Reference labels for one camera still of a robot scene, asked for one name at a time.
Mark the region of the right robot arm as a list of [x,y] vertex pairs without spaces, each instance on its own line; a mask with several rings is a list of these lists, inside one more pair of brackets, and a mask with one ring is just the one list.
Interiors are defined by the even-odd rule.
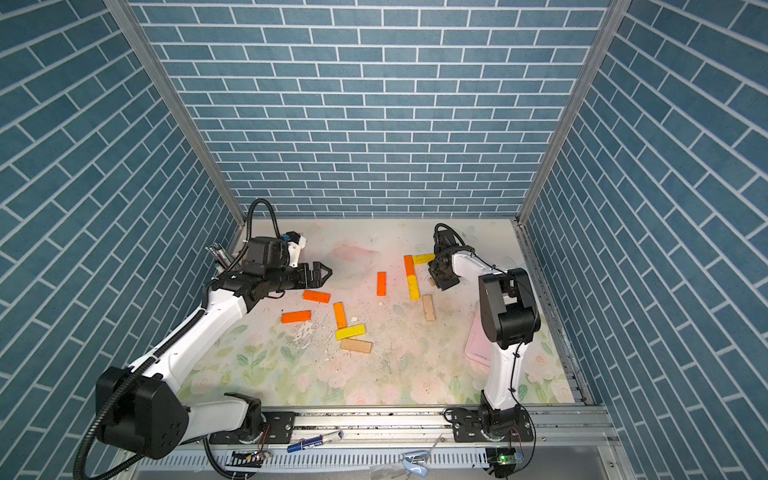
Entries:
[[444,223],[435,225],[433,242],[435,258],[428,271],[437,288],[446,291],[465,280],[478,290],[482,330],[492,344],[490,375],[478,409],[483,429],[510,425],[523,412],[518,400],[522,358],[541,328],[529,274],[482,259]]

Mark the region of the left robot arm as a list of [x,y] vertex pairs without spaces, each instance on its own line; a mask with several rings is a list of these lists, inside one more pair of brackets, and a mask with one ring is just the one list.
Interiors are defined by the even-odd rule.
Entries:
[[332,276],[319,261],[300,260],[305,238],[283,233],[246,235],[237,256],[202,290],[200,306],[157,346],[123,368],[110,367],[95,386],[95,418],[74,457],[73,476],[87,478],[95,442],[130,452],[127,460],[102,473],[111,479],[144,458],[161,459],[177,446],[201,441],[213,469],[227,479],[245,479],[215,459],[210,438],[225,432],[241,444],[263,445],[269,424],[260,399],[227,393],[220,400],[188,406],[179,392],[193,367],[235,323],[262,300],[290,290],[315,290]]

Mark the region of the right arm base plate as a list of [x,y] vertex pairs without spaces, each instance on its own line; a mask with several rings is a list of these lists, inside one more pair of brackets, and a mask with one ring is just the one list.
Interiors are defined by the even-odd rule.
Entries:
[[520,406],[507,410],[452,407],[443,411],[456,443],[532,442],[535,434],[530,416]]

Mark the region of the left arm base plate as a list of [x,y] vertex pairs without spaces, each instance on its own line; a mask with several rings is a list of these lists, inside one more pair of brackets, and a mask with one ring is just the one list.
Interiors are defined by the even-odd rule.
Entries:
[[220,431],[209,436],[213,445],[255,445],[290,443],[296,413],[290,411],[261,411],[251,416],[238,429]]

